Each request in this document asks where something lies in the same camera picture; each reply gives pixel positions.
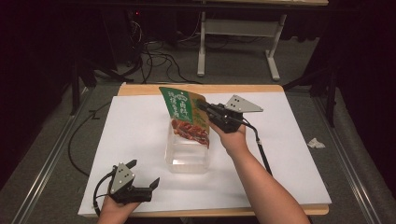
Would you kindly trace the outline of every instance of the person's right hand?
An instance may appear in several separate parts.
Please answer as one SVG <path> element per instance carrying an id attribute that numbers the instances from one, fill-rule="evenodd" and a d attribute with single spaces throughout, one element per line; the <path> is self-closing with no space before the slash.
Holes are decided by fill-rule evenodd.
<path id="1" fill-rule="evenodd" d="M 225 133 L 216 124 L 209 121 L 209 126 L 219 135 L 220 141 L 227 150 L 227 153 L 234 158 L 249 152 L 246 140 L 246 126 L 241 125 L 235 133 Z"/>

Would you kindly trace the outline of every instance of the white table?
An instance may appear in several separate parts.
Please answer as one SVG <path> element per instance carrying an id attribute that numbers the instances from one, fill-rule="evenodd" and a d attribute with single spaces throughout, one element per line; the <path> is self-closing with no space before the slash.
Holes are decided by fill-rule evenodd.
<path id="1" fill-rule="evenodd" d="M 153 192 L 152 201 L 142 203 L 132 213 L 134 217 L 253 216 L 233 163 L 214 132 L 210 134 L 211 163 L 206 174 L 177 175 L 167 170 L 164 151 L 169 114 L 158 87 L 124 85 L 119 96 L 113 99 L 78 213 L 85 217 L 96 216 L 92 209 L 92 195 L 98 181 L 112 165 L 137 160 L 132 169 L 136 174 L 134 186 L 147 187 L 157 177 L 161 181 Z M 245 117 L 259 131 L 275 179 L 296 198 L 308 215 L 329 212 L 331 199 L 280 86 L 171 87 L 202 93 L 208 102 L 215 104 L 226 103 L 236 93 L 262 106 L 264 112 L 246 114 Z M 247 142 L 261 161 L 251 131 L 247 131 Z M 107 183 L 99 188 L 99 194 L 106 192 Z"/>

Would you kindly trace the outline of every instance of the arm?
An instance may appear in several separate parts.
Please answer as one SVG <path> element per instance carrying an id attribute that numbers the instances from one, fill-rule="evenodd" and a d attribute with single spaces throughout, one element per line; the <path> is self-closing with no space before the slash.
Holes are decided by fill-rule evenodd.
<path id="1" fill-rule="evenodd" d="M 233 160 L 247 198 L 260 223 L 309 223 L 302 207 L 271 176 L 248 150 L 246 127 L 224 133 L 210 123 Z"/>
<path id="2" fill-rule="evenodd" d="M 121 204 L 114 202 L 109 196 L 105 197 L 98 224 L 122 224 L 140 203 Z"/>

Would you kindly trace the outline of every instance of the forearm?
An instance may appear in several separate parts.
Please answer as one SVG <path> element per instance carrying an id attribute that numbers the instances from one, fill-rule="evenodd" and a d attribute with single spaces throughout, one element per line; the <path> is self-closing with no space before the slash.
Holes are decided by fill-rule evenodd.
<path id="1" fill-rule="evenodd" d="M 123 224 L 128 217 L 120 214 L 102 214 L 99 217 L 98 224 Z"/>
<path id="2" fill-rule="evenodd" d="M 248 150 L 231 156 L 260 223 L 309 223 L 301 206 Z"/>

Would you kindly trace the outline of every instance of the person's left hand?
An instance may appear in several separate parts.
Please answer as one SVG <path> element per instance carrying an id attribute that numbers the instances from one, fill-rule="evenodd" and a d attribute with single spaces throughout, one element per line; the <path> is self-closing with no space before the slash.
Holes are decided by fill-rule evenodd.
<path id="1" fill-rule="evenodd" d="M 124 223 L 139 204 L 140 203 L 116 203 L 112 198 L 106 196 L 103 201 L 98 223 Z"/>

